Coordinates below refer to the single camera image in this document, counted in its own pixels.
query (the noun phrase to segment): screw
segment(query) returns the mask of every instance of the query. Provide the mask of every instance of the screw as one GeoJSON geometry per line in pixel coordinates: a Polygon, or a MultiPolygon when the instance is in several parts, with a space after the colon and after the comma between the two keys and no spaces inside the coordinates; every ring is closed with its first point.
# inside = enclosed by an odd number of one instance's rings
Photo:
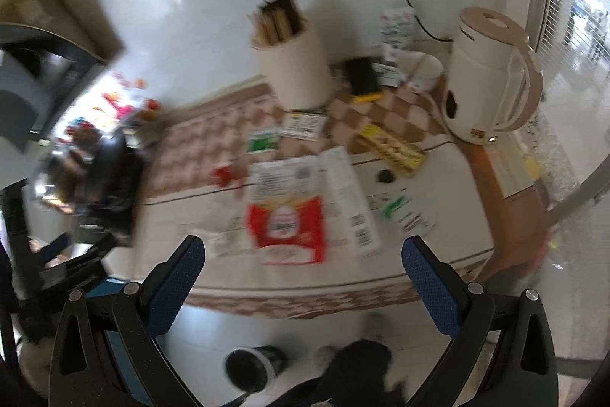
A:
{"type": "Polygon", "coordinates": [[[68,295],[68,300],[70,302],[76,302],[77,300],[80,300],[81,297],[82,297],[82,292],[80,290],[73,290],[68,295]]]}
{"type": "Polygon", "coordinates": [[[480,295],[484,290],[483,285],[477,283],[476,281],[468,283],[467,288],[470,293],[474,293],[475,295],[480,295]]]}
{"type": "Polygon", "coordinates": [[[525,290],[525,296],[527,297],[528,300],[538,300],[540,297],[538,295],[538,292],[535,290],[532,290],[531,288],[529,290],[525,290]]]}
{"type": "Polygon", "coordinates": [[[132,281],[131,283],[127,283],[123,287],[123,293],[125,295],[133,295],[134,293],[138,293],[139,289],[140,289],[140,285],[137,284],[135,281],[132,281]]]}

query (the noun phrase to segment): checkered tablecloth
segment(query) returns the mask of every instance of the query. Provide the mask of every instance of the checkered tablecloth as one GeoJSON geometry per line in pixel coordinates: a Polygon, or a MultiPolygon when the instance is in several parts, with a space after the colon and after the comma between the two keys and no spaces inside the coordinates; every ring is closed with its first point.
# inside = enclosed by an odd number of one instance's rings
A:
{"type": "Polygon", "coordinates": [[[343,86],[326,111],[329,120],[324,138],[312,142],[283,137],[277,151],[246,154],[246,142],[253,130],[282,123],[286,111],[275,95],[267,89],[262,95],[213,111],[206,112],[202,106],[198,116],[173,126],[162,140],[145,197],[150,199],[209,185],[214,167],[237,158],[250,164],[318,154],[337,145],[345,146],[350,154],[367,152],[356,136],[371,121],[417,145],[431,137],[451,140],[445,135],[440,119],[434,117],[432,99],[405,87],[385,87],[381,100],[354,104],[349,90],[343,86]]]}
{"type": "MultiPolygon", "coordinates": [[[[456,272],[464,281],[473,281],[486,259],[481,259],[456,272]]],[[[411,281],[385,284],[365,290],[343,291],[292,297],[218,296],[192,293],[186,303],[220,312],[276,319],[310,319],[341,310],[367,310],[388,305],[406,304],[420,297],[411,281]]]]}
{"type": "MultiPolygon", "coordinates": [[[[231,94],[228,102],[220,99],[186,111],[161,140],[145,186],[144,204],[150,209],[164,209],[168,217],[163,222],[172,222],[170,219],[175,220],[172,204],[184,202],[178,200],[194,195],[185,192],[187,190],[199,189],[196,191],[200,195],[197,197],[198,203],[189,205],[204,209],[202,199],[205,199],[205,194],[201,192],[211,188],[210,172],[219,164],[237,159],[251,164],[300,157],[318,154],[337,145],[345,146],[353,155],[370,152],[356,138],[358,130],[371,121],[380,123],[407,142],[422,148],[432,149],[453,141],[441,125],[434,101],[427,95],[414,94],[407,88],[383,88],[382,99],[354,104],[349,90],[341,86],[325,111],[329,119],[323,138],[310,142],[283,137],[277,151],[263,154],[246,154],[246,142],[250,133],[280,125],[286,114],[268,86],[245,89],[231,94]]],[[[149,233],[142,236],[154,238],[149,233]]],[[[151,249],[151,253],[163,250],[151,249]]],[[[466,281],[471,281],[490,253],[489,249],[465,253],[466,257],[461,256],[454,267],[466,281]]],[[[309,289],[307,294],[293,292],[291,296],[279,295],[274,289],[254,292],[248,288],[240,291],[219,285],[207,287],[203,284],[196,287],[187,302],[233,314],[290,318],[315,317],[346,309],[372,309],[419,299],[406,275],[380,278],[378,285],[372,287],[363,284],[359,288],[360,283],[350,284],[345,290],[321,286],[319,291],[312,292],[309,289]]]]}

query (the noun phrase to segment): red object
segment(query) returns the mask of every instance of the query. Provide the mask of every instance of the red object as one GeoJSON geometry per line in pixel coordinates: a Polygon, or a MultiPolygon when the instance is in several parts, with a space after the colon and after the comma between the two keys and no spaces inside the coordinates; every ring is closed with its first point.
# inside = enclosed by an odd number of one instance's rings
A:
{"type": "Polygon", "coordinates": [[[319,197],[293,207],[266,209],[248,206],[248,226],[257,247],[264,251],[264,264],[309,264],[326,256],[322,205],[319,197]]]}
{"type": "Polygon", "coordinates": [[[233,169],[231,166],[217,167],[210,173],[210,175],[212,178],[216,178],[216,184],[220,188],[228,186],[228,184],[234,180],[233,169]]]}
{"type": "Polygon", "coordinates": [[[161,105],[159,104],[158,101],[154,100],[153,98],[149,98],[146,101],[146,106],[147,108],[149,108],[151,111],[157,111],[159,108],[161,108],[161,105]]]}
{"type": "Polygon", "coordinates": [[[112,92],[112,94],[102,94],[102,96],[106,99],[106,102],[110,104],[117,110],[117,119],[120,121],[124,117],[133,114],[136,109],[133,106],[120,106],[117,104],[119,97],[116,92],[112,92]]]}

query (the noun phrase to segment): table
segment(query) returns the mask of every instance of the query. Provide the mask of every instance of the table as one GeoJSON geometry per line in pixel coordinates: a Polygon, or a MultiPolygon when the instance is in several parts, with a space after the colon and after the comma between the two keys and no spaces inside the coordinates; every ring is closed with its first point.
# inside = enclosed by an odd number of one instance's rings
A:
{"type": "MultiPolygon", "coordinates": [[[[284,139],[279,151],[248,156],[248,160],[315,154],[344,145],[352,154],[373,213],[384,198],[402,188],[434,202],[437,226],[425,240],[436,256],[451,263],[466,281],[482,271],[493,274],[510,258],[519,264],[520,258],[510,249],[513,239],[518,238],[508,211],[498,208],[498,202],[505,199],[497,184],[494,188],[493,172],[489,176],[491,168],[486,169],[479,155],[482,148],[456,143],[441,124],[431,97],[407,89],[384,89],[384,98],[378,103],[354,106],[343,88],[328,106],[328,113],[328,138],[318,142],[284,139]],[[401,177],[389,187],[376,182],[377,172],[387,165],[354,140],[357,127],[371,119],[430,149],[413,179],[401,177]],[[489,261],[495,265],[491,271],[489,261]]],[[[236,187],[211,185],[209,171],[217,163],[243,154],[243,142],[251,129],[276,124],[283,115],[268,87],[261,85],[204,104],[177,119],[161,142],[138,216],[135,279],[143,279],[167,258],[184,236],[197,228],[201,213],[211,203],[231,201],[238,206],[233,226],[236,247],[226,256],[206,261],[188,303],[243,315],[314,317],[416,300],[417,293],[400,262],[402,238],[396,227],[376,215],[384,248],[374,256],[356,259],[327,191],[323,192],[327,261],[299,267],[260,264],[240,221],[239,212],[245,204],[235,200],[236,187]]]]}

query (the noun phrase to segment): paper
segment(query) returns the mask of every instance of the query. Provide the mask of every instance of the paper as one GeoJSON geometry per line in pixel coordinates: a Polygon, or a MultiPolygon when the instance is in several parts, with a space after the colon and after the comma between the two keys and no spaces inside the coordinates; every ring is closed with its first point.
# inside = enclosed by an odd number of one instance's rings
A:
{"type": "Polygon", "coordinates": [[[386,64],[373,63],[373,70],[377,73],[377,82],[388,87],[400,87],[407,79],[398,68],[386,64]]]}
{"type": "Polygon", "coordinates": [[[326,176],[335,193],[341,214],[347,222],[348,239],[356,255],[368,256],[381,249],[381,239],[350,156],[344,147],[335,147],[320,155],[326,176]]]}
{"type": "Polygon", "coordinates": [[[395,63],[391,51],[411,49],[416,29],[416,11],[413,8],[385,10],[381,15],[381,42],[385,49],[385,60],[395,63]]]}
{"type": "Polygon", "coordinates": [[[288,113],[279,134],[301,140],[318,140],[326,120],[324,114],[288,113]]]}
{"type": "Polygon", "coordinates": [[[425,236],[436,225],[431,205],[405,192],[393,198],[381,212],[386,219],[398,224],[405,237],[425,236]]]}

